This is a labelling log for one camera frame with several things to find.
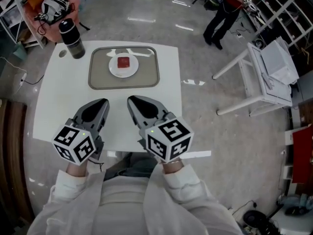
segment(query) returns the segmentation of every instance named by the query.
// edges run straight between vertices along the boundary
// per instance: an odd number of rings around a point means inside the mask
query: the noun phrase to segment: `white table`
[[[250,57],[250,61],[245,60],[246,56]],[[272,89],[267,86],[262,77],[262,73],[267,74],[267,70],[261,56],[261,50],[250,43],[248,43],[246,50],[215,74],[213,79],[219,78],[237,63],[239,64],[244,80],[247,98],[236,105],[218,110],[218,115],[235,111],[257,101],[264,101],[268,104],[254,110],[252,114],[250,114],[251,117],[274,111],[284,106],[292,106],[291,89],[288,85],[284,85],[275,79],[269,78]]]
[[[100,135],[104,150],[144,152],[137,142],[141,139],[139,129],[134,125],[127,109],[127,98],[131,95],[151,97],[177,117],[181,116],[181,92],[179,56],[176,47],[136,42],[120,41],[86,41],[83,42],[86,54],[80,59],[73,59],[69,51],[60,58],[61,50],[67,49],[64,44],[57,44],[40,89],[33,138],[51,141],[52,136],[61,124],[74,117],[77,110],[99,98],[110,102],[107,122]],[[100,47],[114,46],[150,46],[156,50],[160,81],[154,87],[93,90],[88,85],[89,64],[92,52]]]

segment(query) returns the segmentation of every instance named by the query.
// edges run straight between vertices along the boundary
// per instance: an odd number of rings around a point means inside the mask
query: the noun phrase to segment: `gray floor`
[[[195,131],[193,151],[211,150],[212,156],[191,159],[199,177],[226,207],[237,209],[249,200],[258,203],[258,210],[269,213],[281,192],[278,188],[280,164],[284,149],[284,131],[288,127],[287,113],[277,110],[258,117],[249,117],[248,109],[223,116],[216,110],[245,97],[239,68],[234,68],[212,80],[212,75],[245,49],[251,36],[238,39],[227,33],[222,40],[223,51],[208,46],[203,31],[215,12],[205,11],[200,0],[91,0],[80,15],[91,30],[79,28],[83,40],[121,40],[175,46],[179,48],[183,117]],[[232,31],[248,27],[239,19]],[[193,29],[187,30],[176,25]],[[54,44],[45,49],[33,48],[21,64],[28,71],[27,81],[37,81],[45,72]],[[0,78],[0,96],[27,104],[24,133],[24,166],[31,203],[37,214],[48,198],[59,169],[66,163],[50,143],[32,138],[33,121],[41,84],[25,84],[15,93],[22,76],[12,75],[5,67]],[[106,166],[114,159],[105,159]]]

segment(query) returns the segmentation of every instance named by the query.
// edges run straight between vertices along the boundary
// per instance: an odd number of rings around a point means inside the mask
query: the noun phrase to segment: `person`
[[[191,165],[129,153],[106,172],[87,162],[59,171],[28,235],[240,235]]]
[[[243,7],[243,0],[224,0],[212,21],[207,26],[203,36],[208,45],[212,43],[218,49],[223,49],[220,40],[224,37],[226,32],[232,27],[239,16],[240,10]],[[223,25],[213,35],[215,28],[223,21]]]

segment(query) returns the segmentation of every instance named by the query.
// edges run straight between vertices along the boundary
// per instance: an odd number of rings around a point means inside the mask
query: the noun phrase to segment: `black cable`
[[[236,32],[231,32],[231,31],[229,30],[229,32],[230,32],[231,34],[241,35],[241,33],[240,33],[239,31],[241,31],[241,32],[247,31],[247,32],[251,33],[248,29],[244,29],[244,30],[243,30],[243,29],[236,29]]]
[[[251,33],[251,31],[250,31],[249,29],[247,29],[246,27],[244,27],[243,22],[240,22],[240,25],[241,25],[247,32]]]
[[[237,20],[236,20],[235,22],[237,22],[240,18],[243,18],[243,16],[241,16],[241,17],[237,18]]]
[[[36,82],[36,83],[29,83],[29,82],[27,82],[27,81],[25,81],[25,80],[21,80],[21,82],[25,82],[25,83],[27,83],[27,84],[31,84],[31,85],[34,85],[34,84],[38,84],[39,82],[40,82],[40,80],[42,80],[43,79],[43,77],[44,77],[44,75]]]
[[[242,207],[245,207],[247,204],[249,204],[250,202],[253,202],[253,206],[254,206],[254,208],[256,208],[257,204],[256,204],[253,200],[249,200],[249,201],[246,202],[243,206],[239,207],[239,208],[233,213],[233,215],[234,215],[237,211],[239,211]]]
[[[94,162],[94,161],[92,161],[90,159],[88,159],[88,161],[92,162],[95,165],[100,165],[100,171],[102,172],[102,166],[104,165],[104,163],[97,163],[97,162]]]
[[[40,26],[38,27],[37,32],[38,32],[39,35],[44,36],[44,35],[47,33],[46,29],[44,28],[44,24],[45,24],[46,22],[44,21],[44,23],[41,23],[41,20],[39,20],[39,23],[40,23]],[[40,32],[39,32],[39,29],[40,29],[40,28],[42,28],[42,29],[44,30],[44,33],[40,33]]]

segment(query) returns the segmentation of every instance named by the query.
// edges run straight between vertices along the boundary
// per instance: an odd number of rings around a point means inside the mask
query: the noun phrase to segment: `white sleeve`
[[[51,201],[70,202],[77,198],[86,188],[87,177],[74,177],[59,170],[57,181],[51,188],[48,203]]]
[[[44,235],[48,218],[52,217],[65,204],[77,198],[84,191],[86,180],[86,177],[73,177],[59,170],[57,181],[50,190],[49,200],[31,224],[27,235]]]
[[[172,198],[199,219],[210,235],[242,235],[233,216],[212,196],[191,165],[164,174],[164,178]]]

